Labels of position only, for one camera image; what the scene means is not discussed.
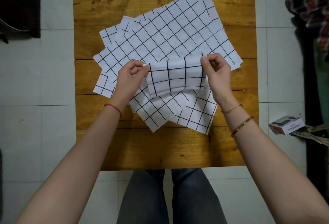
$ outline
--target jeans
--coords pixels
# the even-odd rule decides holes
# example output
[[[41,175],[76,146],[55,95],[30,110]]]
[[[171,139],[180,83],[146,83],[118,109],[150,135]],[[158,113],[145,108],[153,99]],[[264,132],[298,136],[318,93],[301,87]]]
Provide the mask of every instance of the jeans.
[[[134,171],[122,199],[117,224],[168,224],[164,170]],[[202,169],[172,169],[174,224],[227,224],[218,197]]]

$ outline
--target gold bangle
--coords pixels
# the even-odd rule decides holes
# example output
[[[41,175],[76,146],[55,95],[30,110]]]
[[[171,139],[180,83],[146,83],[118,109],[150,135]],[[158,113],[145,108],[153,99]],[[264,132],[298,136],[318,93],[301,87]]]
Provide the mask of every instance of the gold bangle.
[[[246,125],[246,123],[248,123],[250,120],[254,119],[254,117],[249,117],[247,120],[245,120],[242,124],[240,124],[235,131],[232,132],[231,137],[233,137],[239,130],[241,130],[242,127],[244,127]]]
[[[221,112],[222,112],[222,113],[231,113],[234,109],[238,108],[239,106],[243,107],[243,104],[239,104],[238,106],[235,106],[232,110],[221,111]]]

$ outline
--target right hand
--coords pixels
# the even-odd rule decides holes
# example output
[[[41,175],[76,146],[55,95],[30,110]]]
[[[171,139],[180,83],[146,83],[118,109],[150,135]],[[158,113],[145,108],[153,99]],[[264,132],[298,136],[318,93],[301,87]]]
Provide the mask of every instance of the right hand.
[[[201,64],[208,76],[214,100],[221,105],[222,101],[232,96],[231,67],[220,54],[202,56]]]

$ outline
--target tiled floor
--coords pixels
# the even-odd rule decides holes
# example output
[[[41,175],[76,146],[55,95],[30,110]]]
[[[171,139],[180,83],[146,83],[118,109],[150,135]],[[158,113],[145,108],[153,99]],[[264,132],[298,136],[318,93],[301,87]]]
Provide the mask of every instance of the tiled floor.
[[[306,148],[268,122],[304,118],[302,56],[284,0],[256,0],[261,127],[306,172]],[[0,43],[4,215],[13,223],[75,143],[72,0],[41,0],[41,39]],[[204,169],[228,223],[272,223],[246,167]],[[131,172],[101,172],[80,223],[115,223]],[[164,188],[171,213],[170,171]]]

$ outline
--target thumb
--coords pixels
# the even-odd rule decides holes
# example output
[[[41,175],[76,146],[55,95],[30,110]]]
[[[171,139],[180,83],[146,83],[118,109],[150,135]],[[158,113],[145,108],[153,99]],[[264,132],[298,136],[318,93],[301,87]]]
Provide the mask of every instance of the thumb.
[[[150,65],[144,66],[135,76],[135,80],[140,84],[150,70]]]
[[[207,76],[215,73],[214,69],[212,68],[212,66],[206,56],[202,56],[201,64],[202,64],[203,70]]]

